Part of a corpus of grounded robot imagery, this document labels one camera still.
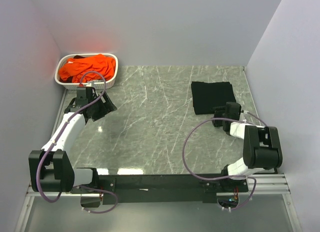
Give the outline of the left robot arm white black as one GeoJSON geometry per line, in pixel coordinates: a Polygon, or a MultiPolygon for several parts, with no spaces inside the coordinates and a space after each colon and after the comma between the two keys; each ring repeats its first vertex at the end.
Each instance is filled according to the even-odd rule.
{"type": "Polygon", "coordinates": [[[80,186],[89,193],[96,192],[100,186],[100,180],[95,168],[73,168],[68,157],[75,140],[91,119],[97,121],[106,114],[117,110],[106,92],[102,97],[80,111],[67,124],[63,133],[57,139],[65,122],[81,107],[89,104],[98,97],[97,94],[77,95],[71,100],[64,110],[60,126],[55,131],[50,141],[41,150],[33,150],[29,157],[29,171],[33,191],[38,191],[37,169],[44,154],[44,159],[39,173],[39,183],[43,192],[70,192],[73,187],[80,186]]]}

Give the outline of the black t-shirt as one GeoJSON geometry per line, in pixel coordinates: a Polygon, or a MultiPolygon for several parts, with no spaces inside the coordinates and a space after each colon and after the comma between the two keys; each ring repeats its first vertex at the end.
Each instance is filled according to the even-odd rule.
{"type": "Polygon", "coordinates": [[[191,92],[196,115],[214,114],[217,110],[223,110],[227,102],[236,102],[230,82],[192,81],[191,92]]]}

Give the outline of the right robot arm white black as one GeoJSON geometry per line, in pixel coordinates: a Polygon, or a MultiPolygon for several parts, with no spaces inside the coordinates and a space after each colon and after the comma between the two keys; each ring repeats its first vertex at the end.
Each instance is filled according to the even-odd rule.
{"type": "Polygon", "coordinates": [[[257,172],[276,169],[283,162],[278,129],[241,121],[240,116],[244,112],[240,104],[228,102],[223,110],[216,110],[213,114],[214,127],[221,127],[227,135],[243,140],[242,157],[221,171],[223,176],[219,185],[224,191],[233,190],[241,175],[249,177],[257,172]]]}

